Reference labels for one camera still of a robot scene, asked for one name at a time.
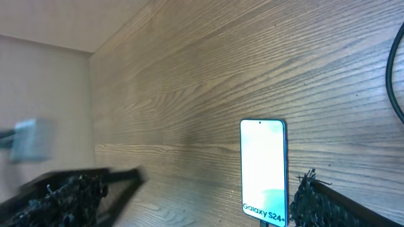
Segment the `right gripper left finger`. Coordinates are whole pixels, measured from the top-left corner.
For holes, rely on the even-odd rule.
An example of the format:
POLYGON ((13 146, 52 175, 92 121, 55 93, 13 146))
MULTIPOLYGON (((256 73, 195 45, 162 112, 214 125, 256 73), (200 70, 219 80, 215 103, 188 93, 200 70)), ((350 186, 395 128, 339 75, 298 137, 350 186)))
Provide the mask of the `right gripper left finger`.
POLYGON ((1 222, 1 226, 94 226, 100 201, 108 194, 108 186, 100 175, 72 177, 56 190, 51 185, 46 189, 43 197, 29 200, 1 222))

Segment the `Samsung Galaxy smartphone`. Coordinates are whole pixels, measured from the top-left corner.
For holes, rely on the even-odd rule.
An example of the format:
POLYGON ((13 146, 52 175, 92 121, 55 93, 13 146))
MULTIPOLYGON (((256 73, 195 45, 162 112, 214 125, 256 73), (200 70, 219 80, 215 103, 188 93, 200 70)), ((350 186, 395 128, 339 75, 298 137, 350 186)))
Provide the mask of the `Samsung Galaxy smartphone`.
POLYGON ((287 226, 286 123, 243 119, 240 139, 242 211, 264 223, 287 226))

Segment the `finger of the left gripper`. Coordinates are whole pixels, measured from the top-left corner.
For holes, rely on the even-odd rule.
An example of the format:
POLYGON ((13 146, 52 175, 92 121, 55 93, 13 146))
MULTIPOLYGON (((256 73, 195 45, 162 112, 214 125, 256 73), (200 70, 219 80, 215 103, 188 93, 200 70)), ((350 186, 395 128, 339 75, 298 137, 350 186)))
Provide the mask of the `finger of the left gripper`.
POLYGON ((101 199, 97 209, 97 223, 94 226, 113 226, 132 196, 145 182, 138 168, 119 172, 113 172, 109 168, 53 171, 34 178, 20 187, 21 192, 28 192, 24 206, 31 199, 43 197, 47 192, 47 185, 56 190, 70 178, 80 175, 90 177, 100 175, 102 182, 108 186, 108 194, 101 199))

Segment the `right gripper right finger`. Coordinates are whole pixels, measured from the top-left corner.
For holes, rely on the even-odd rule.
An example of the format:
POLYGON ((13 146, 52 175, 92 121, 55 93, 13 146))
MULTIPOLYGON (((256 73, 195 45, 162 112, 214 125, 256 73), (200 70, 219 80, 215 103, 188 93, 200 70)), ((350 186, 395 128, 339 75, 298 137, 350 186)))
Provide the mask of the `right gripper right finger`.
POLYGON ((289 206, 290 220, 303 227, 403 227, 330 188, 315 169, 298 176, 300 185, 289 206))

